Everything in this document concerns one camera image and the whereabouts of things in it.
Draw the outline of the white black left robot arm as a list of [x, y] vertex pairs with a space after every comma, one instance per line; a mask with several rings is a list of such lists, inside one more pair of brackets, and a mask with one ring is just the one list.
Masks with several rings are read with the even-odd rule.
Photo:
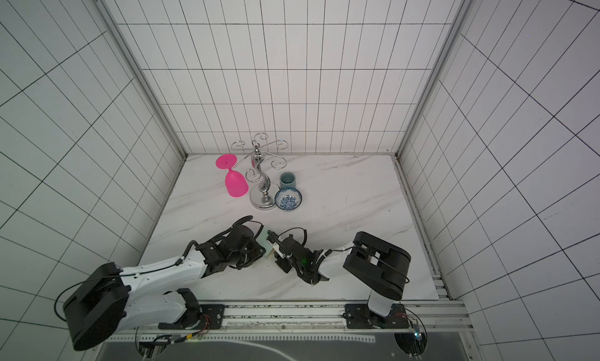
[[250, 267], [266, 251], [252, 229], [234, 225], [206, 242], [190, 241], [170, 259], [136, 267], [101, 265], [71, 287], [62, 305], [73, 348], [85, 351], [119, 331], [150, 325], [166, 330], [209, 326], [211, 318], [192, 285], [228, 267]]

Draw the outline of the mint green jewelry box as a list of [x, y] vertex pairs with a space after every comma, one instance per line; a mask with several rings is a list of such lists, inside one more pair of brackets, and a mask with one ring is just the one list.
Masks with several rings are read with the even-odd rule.
[[262, 255], [264, 259], [267, 259], [273, 253], [273, 243], [268, 240], [269, 232], [269, 228], [263, 227], [256, 237], [256, 242], [264, 250], [264, 254]]

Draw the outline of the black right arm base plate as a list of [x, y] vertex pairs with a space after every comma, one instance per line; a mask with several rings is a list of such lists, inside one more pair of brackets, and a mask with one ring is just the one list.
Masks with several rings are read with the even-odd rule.
[[348, 329], [408, 329], [411, 327], [402, 304], [393, 304], [387, 317], [371, 311], [367, 304], [346, 304], [342, 317]]

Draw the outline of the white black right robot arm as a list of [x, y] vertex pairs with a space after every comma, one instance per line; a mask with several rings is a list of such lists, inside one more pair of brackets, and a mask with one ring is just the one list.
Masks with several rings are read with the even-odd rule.
[[367, 307], [380, 318], [390, 315], [410, 283], [410, 254], [365, 231], [338, 249], [309, 250], [293, 235], [283, 239], [274, 231], [267, 232], [267, 242], [273, 247], [278, 267], [286, 273], [294, 270], [307, 284], [330, 281], [343, 272], [353, 275], [370, 288]]

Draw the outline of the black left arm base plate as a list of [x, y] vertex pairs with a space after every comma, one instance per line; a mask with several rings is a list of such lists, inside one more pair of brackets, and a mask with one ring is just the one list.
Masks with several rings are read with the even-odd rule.
[[172, 324], [160, 323], [160, 330], [206, 331], [220, 329], [223, 323], [225, 305], [200, 305], [186, 309], [182, 317]]

